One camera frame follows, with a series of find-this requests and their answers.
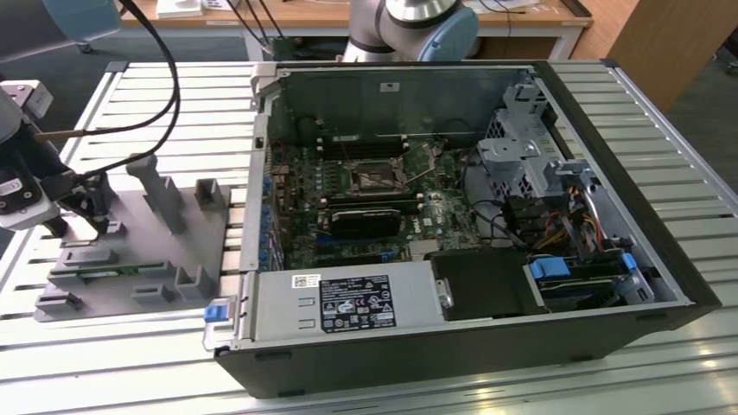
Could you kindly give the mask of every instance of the gray fixture plate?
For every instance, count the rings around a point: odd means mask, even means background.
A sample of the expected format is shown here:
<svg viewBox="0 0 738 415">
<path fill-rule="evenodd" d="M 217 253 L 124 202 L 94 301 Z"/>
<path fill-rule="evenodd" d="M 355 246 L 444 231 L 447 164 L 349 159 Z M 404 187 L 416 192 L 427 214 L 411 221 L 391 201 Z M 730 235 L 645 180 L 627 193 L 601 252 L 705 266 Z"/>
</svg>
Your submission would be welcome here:
<svg viewBox="0 0 738 415">
<path fill-rule="evenodd" d="M 194 199 L 194 189 L 180 190 L 182 196 L 181 213 L 186 221 L 186 230 L 180 235 L 172 235 L 164 222 L 157 218 L 141 191 L 125 191 L 117 194 L 110 212 L 113 217 L 124 224 L 122 234 L 108 234 L 93 242 L 93 246 L 65 248 L 56 261 L 54 270 L 68 269 L 64 266 L 64 258 L 69 251 L 89 249 L 90 247 L 106 248 L 117 254 L 117 262 L 112 265 L 142 265 L 149 263 L 172 264 L 169 272 L 157 275 L 117 275 L 110 277 L 85 278 L 86 284 L 65 284 L 56 287 L 46 284 L 41 297 L 64 296 L 70 292 L 81 301 L 82 307 L 73 311 L 48 314 L 36 309 L 33 317 L 40 322 L 72 320 L 78 318 L 120 316 L 138 313 L 149 313 L 168 310 L 185 310 L 208 305 L 208 301 L 217 293 L 220 278 L 220 264 L 222 257 L 222 240 L 225 222 L 228 216 L 228 203 L 230 199 L 229 188 L 220 187 L 224 196 L 221 208 L 200 210 Z M 181 267 L 190 278 L 197 274 L 198 265 L 202 266 L 205 275 L 212 281 L 212 294 L 201 299 L 185 301 L 182 295 L 173 286 L 176 267 Z M 169 301 L 136 301 L 132 297 L 134 287 L 150 288 L 165 286 L 170 294 Z"/>
</svg>

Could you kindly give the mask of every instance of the sticker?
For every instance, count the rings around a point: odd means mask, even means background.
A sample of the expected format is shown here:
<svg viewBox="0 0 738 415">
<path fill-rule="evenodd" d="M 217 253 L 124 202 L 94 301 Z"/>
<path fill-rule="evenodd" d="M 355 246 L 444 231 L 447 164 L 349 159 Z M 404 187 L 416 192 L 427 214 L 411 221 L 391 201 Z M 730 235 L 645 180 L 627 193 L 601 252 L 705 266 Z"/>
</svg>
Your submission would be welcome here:
<svg viewBox="0 0 738 415">
<path fill-rule="evenodd" d="M 384 82 L 379 84 L 379 91 L 381 93 L 397 93 L 400 92 L 400 83 L 399 82 Z"/>
<path fill-rule="evenodd" d="M 237 26 L 238 22 L 228 22 L 226 20 L 208 20 L 205 26 Z"/>
<path fill-rule="evenodd" d="M 12 179 L 8 182 L 0 184 L 0 196 L 9 195 L 22 189 L 21 179 Z"/>
<path fill-rule="evenodd" d="M 320 274 L 292 275 L 292 288 L 317 288 Z"/>
<path fill-rule="evenodd" d="M 387 275 L 328 279 L 318 285 L 320 328 L 325 333 L 396 326 Z"/>
</svg>

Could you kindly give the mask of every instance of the desk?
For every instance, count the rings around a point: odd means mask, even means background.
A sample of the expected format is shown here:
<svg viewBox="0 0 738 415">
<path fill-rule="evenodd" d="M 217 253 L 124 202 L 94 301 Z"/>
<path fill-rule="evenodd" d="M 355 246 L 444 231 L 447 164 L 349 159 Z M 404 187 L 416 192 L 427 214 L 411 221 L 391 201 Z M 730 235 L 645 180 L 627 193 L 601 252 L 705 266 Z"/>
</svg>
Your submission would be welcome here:
<svg viewBox="0 0 738 415">
<path fill-rule="evenodd" d="M 285 36 L 348 36 L 348 2 L 321 3 L 313 0 L 265 0 L 272 16 L 276 19 Z M 202 16 L 161 19 L 156 17 L 156 0 L 137 0 L 140 9 L 148 19 L 161 28 L 164 36 L 242 36 L 249 60 L 262 61 L 261 48 L 253 38 L 241 29 L 238 21 L 230 11 L 204 10 Z M 266 35 L 274 36 L 276 31 L 268 21 L 266 14 L 258 2 L 250 1 L 264 24 Z M 561 5 L 559 0 L 543 0 L 536 9 L 527 9 L 524 15 L 509 15 L 512 22 L 512 37 L 551 37 L 555 38 L 549 59 L 567 59 L 579 40 L 580 32 L 591 25 L 589 17 L 576 17 Z M 253 16 L 248 13 L 245 2 L 238 5 L 238 11 L 258 33 Z M 142 29 L 133 16 L 122 18 L 125 30 L 121 35 L 144 35 Z M 479 37 L 507 37 L 507 15 L 487 13 L 479 15 Z"/>
</svg>

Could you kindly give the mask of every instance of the motherboard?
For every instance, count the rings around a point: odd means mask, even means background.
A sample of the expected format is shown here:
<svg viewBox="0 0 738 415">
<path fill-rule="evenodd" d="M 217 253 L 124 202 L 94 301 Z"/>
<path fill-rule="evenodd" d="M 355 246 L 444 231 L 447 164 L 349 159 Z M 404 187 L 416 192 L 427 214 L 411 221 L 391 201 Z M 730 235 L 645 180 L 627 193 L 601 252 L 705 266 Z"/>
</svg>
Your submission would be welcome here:
<svg viewBox="0 0 738 415">
<path fill-rule="evenodd" d="M 284 269 L 423 260 L 479 246 L 459 181 L 468 149 L 437 137 L 272 145 Z"/>
</svg>

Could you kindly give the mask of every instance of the barcode sticker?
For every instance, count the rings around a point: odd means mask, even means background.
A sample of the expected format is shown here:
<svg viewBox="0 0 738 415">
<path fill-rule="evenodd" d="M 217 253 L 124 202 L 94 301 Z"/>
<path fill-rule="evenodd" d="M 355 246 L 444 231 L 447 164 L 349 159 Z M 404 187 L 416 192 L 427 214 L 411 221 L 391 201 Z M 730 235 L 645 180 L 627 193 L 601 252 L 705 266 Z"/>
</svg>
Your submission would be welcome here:
<svg viewBox="0 0 738 415">
<path fill-rule="evenodd" d="M 292 275 L 292 288 L 316 288 L 320 283 L 320 274 Z"/>
</svg>

